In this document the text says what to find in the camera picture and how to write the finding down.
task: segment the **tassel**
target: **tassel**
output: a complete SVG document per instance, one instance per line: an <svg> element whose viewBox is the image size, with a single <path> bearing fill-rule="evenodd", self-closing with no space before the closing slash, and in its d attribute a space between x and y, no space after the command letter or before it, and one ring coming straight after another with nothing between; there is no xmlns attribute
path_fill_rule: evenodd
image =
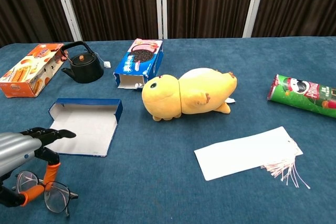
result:
<svg viewBox="0 0 336 224"><path fill-rule="evenodd" d="M310 189L310 186L307 185L306 182L300 177L298 171L296 170L295 166L295 158L297 156L298 147L295 141L292 139L289 141L291 145L291 150L288 150L289 153L287 154L288 157L282 159L279 162L274 162L270 164L265 164L261 166L261 169L266 169L274 178L277 178L281 174L281 181L286 180L286 185L288 186L288 179L291 178L293 184L296 188L299 187L299 183L297 181L296 175L298 178L305 184L305 186Z"/></svg>

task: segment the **orange snack box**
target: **orange snack box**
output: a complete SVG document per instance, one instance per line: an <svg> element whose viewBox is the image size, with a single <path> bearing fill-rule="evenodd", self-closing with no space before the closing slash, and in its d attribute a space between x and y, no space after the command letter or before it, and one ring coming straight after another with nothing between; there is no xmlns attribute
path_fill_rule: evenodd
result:
<svg viewBox="0 0 336 224"><path fill-rule="evenodd" d="M0 78L8 98L37 97L67 59L63 44L39 44Z"/></svg>

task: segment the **teapot spout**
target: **teapot spout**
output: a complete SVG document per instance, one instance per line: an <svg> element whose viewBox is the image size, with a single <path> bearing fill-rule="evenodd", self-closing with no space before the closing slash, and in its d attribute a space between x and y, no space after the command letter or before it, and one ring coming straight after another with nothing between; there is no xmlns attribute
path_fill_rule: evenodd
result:
<svg viewBox="0 0 336 224"><path fill-rule="evenodd" d="M75 79L75 74L74 74L74 72L71 69L69 69L69 68L62 68L62 71L64 73L66 73L68 76L70 76L71 78Z"/></svg>

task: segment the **white paper with tassels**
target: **white paper with tassels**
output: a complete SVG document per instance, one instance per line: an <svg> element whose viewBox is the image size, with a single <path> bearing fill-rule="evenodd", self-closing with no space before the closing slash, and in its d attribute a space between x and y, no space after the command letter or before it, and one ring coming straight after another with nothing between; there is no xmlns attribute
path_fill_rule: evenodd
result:
<svg viewBox="0 0 336 224"><path fill-rule="evenodd" d="M295 158L303 152L288 135L284 127L260 134L224 141L195 150L198 163L206 181L261 167L276 178L292 180L299 187L301 179Z"/></svg>

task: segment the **glasses lens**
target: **glasses lens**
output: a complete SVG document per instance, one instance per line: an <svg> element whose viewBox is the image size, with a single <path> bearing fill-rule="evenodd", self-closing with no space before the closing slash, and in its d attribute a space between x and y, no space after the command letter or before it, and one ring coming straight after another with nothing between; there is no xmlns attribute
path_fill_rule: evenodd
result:
<svg viewBox="0 0 336 224"><path fill-rule="evenodd" d="M38 178L34 173L23 171L17 176L16 191L18 193L26 191L38 184Z"/></svg>
<svg viewBox="0 0 336 224"><path fill-rule="evenodd" d="M62 212L68 205L70 191L58 182L49 182L44 190L44 201L52 212Z"/></svg>

